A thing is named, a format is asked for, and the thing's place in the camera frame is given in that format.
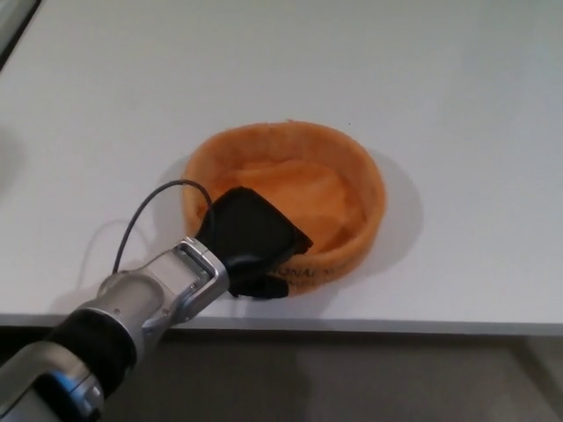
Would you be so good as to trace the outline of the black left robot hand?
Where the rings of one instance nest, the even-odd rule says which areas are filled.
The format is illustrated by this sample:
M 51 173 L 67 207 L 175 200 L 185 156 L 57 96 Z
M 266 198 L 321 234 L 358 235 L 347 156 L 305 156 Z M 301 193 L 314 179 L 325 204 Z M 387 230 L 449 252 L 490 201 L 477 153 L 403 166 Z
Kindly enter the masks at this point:
M 285 298 L 289 282 L 274 274 L 313 245 L 273 204 L 247 187 L 220 196 L 195 235 L 223 263 L 234 297 Z

